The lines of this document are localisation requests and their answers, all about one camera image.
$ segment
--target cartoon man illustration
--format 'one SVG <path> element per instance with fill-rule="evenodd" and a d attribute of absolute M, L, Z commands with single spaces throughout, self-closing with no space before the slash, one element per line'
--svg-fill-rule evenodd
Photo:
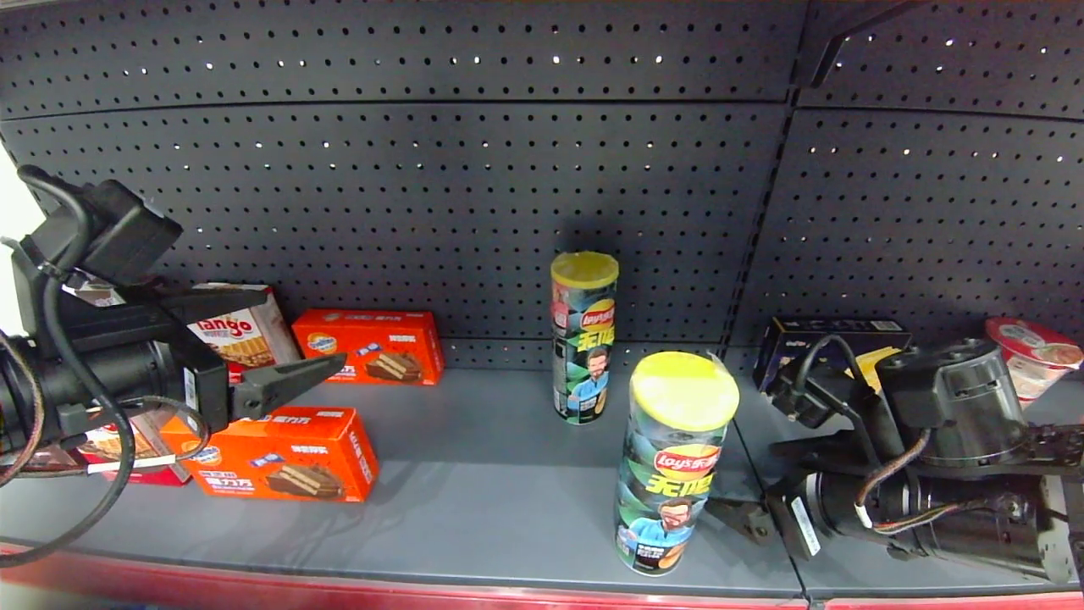
<path fill-rule="evenodd" d="M 588 374 L 590 377 L 580 382 L 568 395 L 568 411 L 588 412 L 594 410 L 602 412 L 606 402 L 606 384 L 609 381 L 609 374 L 606 373 L 606 365 L 609 364 L 609 352 L 606 348 L 595 348 L 588 353 Z"/>
<path fill-rule="evenodd" d="M 622 537 L 633 550 L 637 543 L 663 548 L 678 547 L 693 535 L 693 528 L 688 524 L 692 519 L 693 498 L 672 498 L 659 505 L 659 519 L 641 517 L 629 525 Z"/>

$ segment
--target tango box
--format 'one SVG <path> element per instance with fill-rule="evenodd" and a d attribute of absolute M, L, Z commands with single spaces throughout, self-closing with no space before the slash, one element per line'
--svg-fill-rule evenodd
<path fill-rule="evenodd" d="M 238 310 L 189 325 L 196 337 L 210 347 L 230 372 L 230 384 L 240 384 L 248 369 L 284 365 L 301 360 L 286 326 L 274 291 L 262 284 L 205 283 L 198 289 L 240 288 L 266 293 L 267 300 L 256 308 Z"/>
<path fill-rule="evenodd" d="M 197 443 L 182 417 L 162 429 L 177 453 Z M 280 407 L 235 421 L 185 464 L 209 495 L 266 499 L 364 502 L 379 475 L 361 418 L 340 407 Z"/>
<path fill-rule="evenodd" d="M 444 371 L 429 312 L 309 310 L 294 335 L 307 359 L 347 355 L 332 382 L 436 386 Z"/>

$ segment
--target pegboard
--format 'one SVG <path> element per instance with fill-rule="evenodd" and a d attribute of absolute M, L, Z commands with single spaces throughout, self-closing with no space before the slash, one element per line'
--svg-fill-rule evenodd
<path fill-rule="evenodd" d="M 914 4 L 850 33 L 826 57 L 824 83 L 803 90 L 800 104 L 1084 119 L 1084 3 Z M 834 10 L 824 3 L 811 18 Z"/>
<path fill-rule="evenodd" d="M 441 343 L 444 363 L 457 369 L 551 371 L 553 343 L 545 340 L 448 339 Z M 638 343 L 622 341 L 610 355 L 611 372 L 631 374 L 645 356 L 657 352 L 688 352 L 706 356 L 719 343 Z"/>
<path fill-rule="evenodd" d="M 724 319 L 782 104 L 319 104 L 4 121 L 17 163 L 116 178 L 184 226 L 158 271 L 309 308 L 430 310 L 442 335 L 550 337 L 549 263 L 621 261 L 618 337 Z"/>
<path fill-rule="evenodd" d="M 0 107 L 782 101 L 803 17 L 749 1 L 53 3 L 0 13 Z"/>
<path fill-rule="evenodd" d="M 732 346 L 777 313 L 888 316 L 917 341 L 1019 315 L 1084 339 L 1084 125 L 799 109 Z"/>

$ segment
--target yellow lid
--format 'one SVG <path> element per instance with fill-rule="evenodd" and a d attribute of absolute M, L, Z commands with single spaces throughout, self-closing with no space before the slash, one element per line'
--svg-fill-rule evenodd
<path fill-rule="evenodd" d="M 722 364 L 684 352 L 659 352 L 632 372 L 632 398 L 660 424 L 707 432 L 734 419 L 738 385 Z"/>
<path fill-rule="evenodd" d="M 617 259 L 601 251 L 566 251 L 550 264 L 550 275 L 568 287 L 592 289 L 617 281 Z"/>

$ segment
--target robotic arm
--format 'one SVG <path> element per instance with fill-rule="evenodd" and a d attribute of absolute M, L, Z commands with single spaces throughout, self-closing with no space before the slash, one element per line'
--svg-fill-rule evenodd
<path fill-rule="evenodd" d="M 231 387 L 225 364 L 186 325 L 258 304 L 249 290 L 189 290 L 163 297 L 133 286 L 180 236 L 181 226 L 147 209 L 119 182 L 74 186 L 33 166 L 18 169 L 41 197 L 46 220 L 14 249 L 15 288 L 27 337 L 0 334 L 0 485 L 34 472 L 39 447 L 73 447 L 86 432 L 115 426 L 121 441 L 117 477 L 87 519 L 59 538 L 15 555 L 0 568 L 33 561 L 72 542 L 105 515 L 134 464 L 128 417 L 162 404 L 184 411 L 207 434 L 242 418 L 258 419 L 343 368 L 343 354 L 254 369 Z M 124 304 L 95 308 L 61 289 L 86 271 L 118 286 Z"/>
<path fill-rule="evenodd" d="M 825 338 L 767 391 L 808 428 L 834 415 L 853 425 L 772 446 L 793 466 L 764 506 L 792 557 L 812 560 L 828 538 L 852 536 L 901 560 L 938 557 L 1054 583 L 1084 574 L 1084 427 L 1030 426 L 996 345 L 967 339 L 886 359 L 881 399 L 853 355 L 853 377 L 817 363 L 831 342 L 850 353 Z"/>

